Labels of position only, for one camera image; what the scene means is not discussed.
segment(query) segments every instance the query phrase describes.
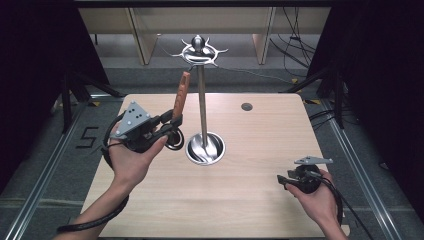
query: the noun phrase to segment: brown wooden stick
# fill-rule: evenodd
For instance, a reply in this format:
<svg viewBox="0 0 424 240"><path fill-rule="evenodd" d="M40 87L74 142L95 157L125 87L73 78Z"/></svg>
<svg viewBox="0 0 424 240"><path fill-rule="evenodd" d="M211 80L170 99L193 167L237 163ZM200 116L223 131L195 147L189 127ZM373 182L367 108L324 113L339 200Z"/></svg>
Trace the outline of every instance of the brown wooden stick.
<svg viewBox="0 0 424 240"><path fill-rule="evenodd" d="M190 73L184 72L183 75L181 76L180 86L178 87L177 96L175 98L174 111L172 112L172 119L179 117L183 113L189 85L190 85Z"/></svg>

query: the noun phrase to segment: light wood surface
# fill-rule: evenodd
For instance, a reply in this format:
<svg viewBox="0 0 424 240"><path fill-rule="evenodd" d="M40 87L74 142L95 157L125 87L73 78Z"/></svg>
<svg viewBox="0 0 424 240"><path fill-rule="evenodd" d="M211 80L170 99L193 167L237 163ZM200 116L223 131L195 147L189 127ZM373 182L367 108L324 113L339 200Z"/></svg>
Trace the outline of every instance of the light wood surface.
<svg viewBox="0 0 424 240"><path fill-rule="evenodd" d="M174 94L128 95L151 115L172 109ZM251 111L241 108L253 105ZM226 152L211 166L192 163L164 149L127 207L110 221L103 237L285 238L323 236L277 174L287 176L294 160L322 157L300 97L296 94L206 94L208 131L224 139ZM188 94L181 130L201 131L198 94ZM101 161L84 203L86 209L109 186L113 172Z"/></svg>

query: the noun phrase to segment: white desk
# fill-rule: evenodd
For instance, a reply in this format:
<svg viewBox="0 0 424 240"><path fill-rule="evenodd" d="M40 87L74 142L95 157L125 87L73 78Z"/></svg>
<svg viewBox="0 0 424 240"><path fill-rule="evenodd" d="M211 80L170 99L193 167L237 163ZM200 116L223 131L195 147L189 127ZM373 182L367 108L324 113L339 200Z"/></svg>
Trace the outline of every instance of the white desk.
<svg viewBox="0 0 424 240"><path fill-rule="evenodd" d="M129 95L151 115L171 109L175 95ZM243 103L253 109L244 111ZM220 135L222 160L199 166L184 149L164 149L127 207L102 237L289 238L322 237L298 201L277 182L294 160L322 157L296 94L206 94L208 131ZM200 132L198 95L189 94L181 126L186 139ZM101 161L84 203L109 186L113 172ZM343 226L346 233L349 227Z"/></svg>

